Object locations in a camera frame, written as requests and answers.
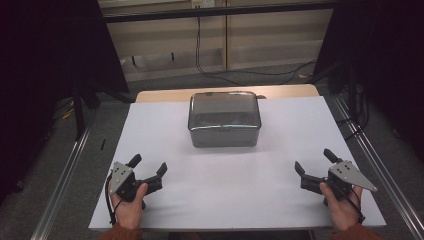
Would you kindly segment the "black metal stand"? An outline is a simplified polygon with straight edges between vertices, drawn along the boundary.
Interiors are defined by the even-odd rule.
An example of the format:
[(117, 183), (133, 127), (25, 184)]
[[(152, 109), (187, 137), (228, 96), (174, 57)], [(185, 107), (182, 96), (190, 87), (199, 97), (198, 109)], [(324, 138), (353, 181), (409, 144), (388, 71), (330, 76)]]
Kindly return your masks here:
[(82, 135), (85, 131), (83, 104), (82, 104), (82, 98), (77, 86), (73, 87), (72, 93), (73, 93), (74, 113), (75, 113), (75, 120), (76, 120), (76, 140), (79, 141), (82, 138)]

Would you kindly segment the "beige wooden cabinet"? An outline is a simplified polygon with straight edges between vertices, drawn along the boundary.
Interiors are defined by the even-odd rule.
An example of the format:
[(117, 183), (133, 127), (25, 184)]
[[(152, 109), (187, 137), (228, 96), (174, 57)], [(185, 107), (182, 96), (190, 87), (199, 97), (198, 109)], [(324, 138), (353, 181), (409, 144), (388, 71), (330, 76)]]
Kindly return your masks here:
[(332, 12), (312, 10), (109, 23), (127, 81), (301, 63), (318, 56)]

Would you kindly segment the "grey storage box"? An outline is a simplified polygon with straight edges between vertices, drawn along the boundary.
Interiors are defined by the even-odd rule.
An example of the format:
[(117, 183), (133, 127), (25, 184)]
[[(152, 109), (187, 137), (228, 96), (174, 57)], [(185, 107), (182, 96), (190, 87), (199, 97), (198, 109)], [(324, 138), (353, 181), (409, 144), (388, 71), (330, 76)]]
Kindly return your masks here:
[(210, 148), (253, 147), (257, 144), (260, 129), (188, 130), (194, 147)]

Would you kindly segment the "person's left hand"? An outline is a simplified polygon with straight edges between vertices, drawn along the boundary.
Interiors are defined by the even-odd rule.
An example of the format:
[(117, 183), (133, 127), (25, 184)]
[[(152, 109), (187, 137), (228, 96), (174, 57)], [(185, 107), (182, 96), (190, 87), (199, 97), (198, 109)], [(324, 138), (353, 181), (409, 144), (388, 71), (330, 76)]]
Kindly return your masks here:
[(148, 185), (146, 183), (140, 185), (132, 202), (123, 201), (117, 194), (110, 196), (117, 223), (121, 227), (130, 230), (140, 228), (143, 215), (142, 202), (147, 189)]

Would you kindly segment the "black curtain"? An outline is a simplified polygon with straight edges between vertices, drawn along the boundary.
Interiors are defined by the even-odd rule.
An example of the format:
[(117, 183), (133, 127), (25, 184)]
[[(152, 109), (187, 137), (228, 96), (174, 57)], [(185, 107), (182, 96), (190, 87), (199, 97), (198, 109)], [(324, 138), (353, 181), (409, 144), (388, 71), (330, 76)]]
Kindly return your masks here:
[(17, 189), (53, 124), (78, 93), (126, 92), (99, 0), (0, 0), (0, 205)]
[(314, 72), (357, 81), (424, 162), (424, 0), (336, 0)]

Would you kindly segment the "person's right hand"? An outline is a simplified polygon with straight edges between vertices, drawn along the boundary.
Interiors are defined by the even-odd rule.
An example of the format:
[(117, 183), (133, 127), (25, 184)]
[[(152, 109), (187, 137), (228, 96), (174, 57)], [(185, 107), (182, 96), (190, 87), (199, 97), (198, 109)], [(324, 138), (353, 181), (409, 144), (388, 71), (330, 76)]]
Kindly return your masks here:
[(354, 186), (349, 194), (349, 200), (337, 200), (332, 189), (325, 183), (320, 184), (320, 190), (327, 199), (330, 218), (335, 232), (347, 230), (358, 222), (361, 195), (363, 189)]

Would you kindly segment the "white wall outlet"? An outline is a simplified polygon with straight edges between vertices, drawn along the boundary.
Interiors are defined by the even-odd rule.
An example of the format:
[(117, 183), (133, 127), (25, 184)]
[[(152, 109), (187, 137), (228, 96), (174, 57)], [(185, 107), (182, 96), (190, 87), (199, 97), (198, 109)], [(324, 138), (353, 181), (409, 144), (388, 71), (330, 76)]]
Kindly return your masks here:
[(213, 8), (215, 0), (191, 0), (191, 6), (193, 9)]

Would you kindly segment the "metal floor rail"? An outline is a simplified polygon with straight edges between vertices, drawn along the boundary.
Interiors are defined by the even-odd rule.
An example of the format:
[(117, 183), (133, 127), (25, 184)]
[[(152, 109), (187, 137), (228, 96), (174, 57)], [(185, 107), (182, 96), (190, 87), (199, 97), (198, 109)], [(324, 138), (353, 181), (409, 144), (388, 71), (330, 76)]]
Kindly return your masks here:
[(75, 142), (73, 149), (67, 159), (65, 167), (61, 173), (58, 183), (48, 201), (48, 204), (38, 221), (37, 226), (30, 238), (30, 240), (48, 240), (53, 224), (56, 220), (57, 214), (63, 203), (65, 193), (68, 189), (72, 176), (74, 174), (76, 165), (84, 150), (87, 139), (91, 132), (91, 125), (83, 129), (79, 139)]
[(387, 167), (382, 159), (374, 149), (371, 141), (367, 138), (361, 127), (349, 119), (349, 108), (347, 103), (340, 96), (334, 97), (334, 102), (347, 121), (353, 138), (359, 144), (362, 152), (365, 154), (368, 162), (372, 166), (375, 174), (378, 176), (381, 184), (383, 185), (387, 195), (393, 202), (396, 211), (400, 214), (403, 222), (406, 224), (409, 232), (415, 240), (424, 240), (424, 223), (422, 222), (418, 212), (410, 204), (409, 200), (405, 197), (398, 184), (389, 173)]

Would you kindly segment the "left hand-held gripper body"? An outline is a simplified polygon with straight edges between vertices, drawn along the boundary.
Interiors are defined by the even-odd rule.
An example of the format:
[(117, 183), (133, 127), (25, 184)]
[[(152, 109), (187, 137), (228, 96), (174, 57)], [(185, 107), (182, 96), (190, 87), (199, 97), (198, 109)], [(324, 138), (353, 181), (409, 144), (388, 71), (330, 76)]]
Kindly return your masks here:
[(126, 202), (132, 202), (135, 199), (136, 192), (143, 183), (148, 185), (147, 195), (162, 188), (162, 177), (156, 174), (144, 180), (137, 180), (135, 178), (134, 168), (120, 162), (113, 164), (111, 181), (109, 193), (117, 194)]

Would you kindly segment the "white table mat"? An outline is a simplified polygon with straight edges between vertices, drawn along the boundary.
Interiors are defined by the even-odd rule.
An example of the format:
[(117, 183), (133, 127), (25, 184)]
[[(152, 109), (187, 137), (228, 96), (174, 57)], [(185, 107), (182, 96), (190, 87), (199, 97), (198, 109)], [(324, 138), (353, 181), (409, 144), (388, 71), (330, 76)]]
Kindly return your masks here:
[(141, 162), (137, 178), (166, 164), (161, 190), (145, 197), (142, 227), (152, 231), (314, 229), (331, 221), (322, 196), (300, 186), (294, 167), (327, 174), (325, 149), (352, 154), (325, 99), (262, 99), (256, 146), (196, 148), (187, 127), (186, 102), (131, 105), (114, 155)]

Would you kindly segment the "transparent box lid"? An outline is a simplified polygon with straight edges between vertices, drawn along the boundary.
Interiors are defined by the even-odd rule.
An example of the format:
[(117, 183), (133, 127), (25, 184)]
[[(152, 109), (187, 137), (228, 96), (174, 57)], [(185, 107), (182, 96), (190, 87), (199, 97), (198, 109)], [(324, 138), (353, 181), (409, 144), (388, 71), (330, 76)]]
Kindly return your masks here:
[(250, 91), (204, 92), (191, 96), (188, 129), (259, 130), (262, 126), (257, 95)]

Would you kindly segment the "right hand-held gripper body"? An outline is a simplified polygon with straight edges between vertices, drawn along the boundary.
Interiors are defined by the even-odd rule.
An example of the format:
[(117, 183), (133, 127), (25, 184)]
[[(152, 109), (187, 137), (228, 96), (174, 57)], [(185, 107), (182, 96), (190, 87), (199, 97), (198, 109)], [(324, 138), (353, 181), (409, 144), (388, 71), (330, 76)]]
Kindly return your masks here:
[(350, 161), (342, 161), (328, 169), (328, 176), (318, 178), (305, 175), (301, 178), (300, 187), (302, 189), (322, 195), (320, 183), (326, 182), (332, 189), (337, 200), (347, 197), (354, 186), (359, 186), (373, 192), (377, 187)]

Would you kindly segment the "black horizontal beam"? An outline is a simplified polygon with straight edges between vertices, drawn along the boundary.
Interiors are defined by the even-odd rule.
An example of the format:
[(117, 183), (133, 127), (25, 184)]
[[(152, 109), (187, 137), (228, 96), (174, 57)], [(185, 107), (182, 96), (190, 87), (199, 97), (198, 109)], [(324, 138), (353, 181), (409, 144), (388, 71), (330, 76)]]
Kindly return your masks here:
[(275, 12), (293, 12), (332, 9), (339, 4), (338, 0), (321, 0), (317, 2), (281, 3), (270, 5), (230, 6), (200, 9), (182, 9), (145, 13), (105, 14), (106, 23), (122, 23), (137, 21), (153, 21), (181, 18), (215, 17), (228, 15), (244, 15)]

